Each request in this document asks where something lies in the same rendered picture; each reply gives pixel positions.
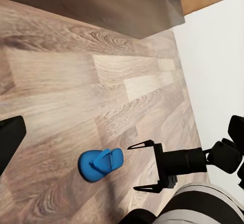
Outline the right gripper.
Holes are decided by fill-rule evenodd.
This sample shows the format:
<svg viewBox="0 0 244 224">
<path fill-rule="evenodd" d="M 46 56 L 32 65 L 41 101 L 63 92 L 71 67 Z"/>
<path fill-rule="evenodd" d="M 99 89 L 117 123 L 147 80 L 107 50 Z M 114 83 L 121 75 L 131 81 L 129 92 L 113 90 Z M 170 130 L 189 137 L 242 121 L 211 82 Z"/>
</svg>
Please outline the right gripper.
<svg viewBox="0 0 244 224">
<path fill-rule="evenodd" d="M 152 139 L 150 139 L 130 146 L 127 150 L 136 149 L 137 146 L 140 145 L 143 145 L 143 147 L 154 147 L 159 180 L 158 184 L 135 186 L 133 187 L 134 190 L 159 194 L 163 188 L 168 188 L 169 176 L 191 173 L 185 149 L 163 152 L 162 144 L 156 144 Z"/>
</svg>

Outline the sandal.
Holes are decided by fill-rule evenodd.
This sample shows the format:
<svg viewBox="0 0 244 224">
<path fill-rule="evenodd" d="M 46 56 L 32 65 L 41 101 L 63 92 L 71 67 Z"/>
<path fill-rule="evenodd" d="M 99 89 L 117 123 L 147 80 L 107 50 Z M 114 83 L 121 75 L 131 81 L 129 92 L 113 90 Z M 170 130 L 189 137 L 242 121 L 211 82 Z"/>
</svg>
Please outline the sandal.
<svg viewBox="0 0 244 224">
<path fill-rule="evenodd" d="M 120 168 L 124 163 L 124 155 L 121 148 L 110 150 L 87 150 L 83 152 L 78 160 L 78 168 L 82 176 L 90 181 L 96 182 Z"/>
</svg>

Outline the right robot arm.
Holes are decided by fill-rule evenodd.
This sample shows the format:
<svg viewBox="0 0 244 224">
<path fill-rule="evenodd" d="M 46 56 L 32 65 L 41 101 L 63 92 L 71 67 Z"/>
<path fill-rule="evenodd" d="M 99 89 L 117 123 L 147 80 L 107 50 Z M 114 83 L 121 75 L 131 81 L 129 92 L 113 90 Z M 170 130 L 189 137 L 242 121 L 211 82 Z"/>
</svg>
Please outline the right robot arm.
<svg viewBox="0 0 244 224">
<path fill-rule="evenodd" d="M 150 193 L 160 193 L 163 188 L 172 189 L 178 182 L 177 175 L 207 172 L 206 165 L 215 165 L 228 174 L 236 172 L 242 162 L 243 155 L 234 141 L 223 138 L 216 142 L 211 149 L 202 150 L 201 147 L 187 150 L 163 152 L 161 143 L 154 143 L 152 139 L 128 147 L 154 147 L 159 180 L 158 184 L 135 186 L 134 190 Z M 244 163 L 237 172 L 241 179 L 239 186 L 244 189 Z"/>
</svg>

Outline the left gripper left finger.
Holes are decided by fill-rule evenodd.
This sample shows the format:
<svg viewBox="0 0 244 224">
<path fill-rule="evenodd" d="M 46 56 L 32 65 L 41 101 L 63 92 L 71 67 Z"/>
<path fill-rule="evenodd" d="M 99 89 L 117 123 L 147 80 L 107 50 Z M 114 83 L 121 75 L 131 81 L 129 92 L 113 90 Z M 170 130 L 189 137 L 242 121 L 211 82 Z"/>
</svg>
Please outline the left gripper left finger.
<svg viewBox="0 0 244 224">
<path fill-rule="evenodd" d="M 26 135 L 21 115 L 0 121 L 0 176 Z"/>
</svg>

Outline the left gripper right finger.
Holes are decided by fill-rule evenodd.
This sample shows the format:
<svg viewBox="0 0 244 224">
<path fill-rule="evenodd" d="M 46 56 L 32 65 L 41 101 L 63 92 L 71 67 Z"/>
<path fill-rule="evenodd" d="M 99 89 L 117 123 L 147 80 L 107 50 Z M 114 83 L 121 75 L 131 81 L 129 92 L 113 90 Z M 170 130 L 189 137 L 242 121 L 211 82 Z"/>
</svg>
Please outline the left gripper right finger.
<svg viewBox="0 0 244 224">
<path fill-rule="evenodd" d="M 228 134 L 244 156 L 244 117 L 237 115 L 231 117 Z"/>
</svg>

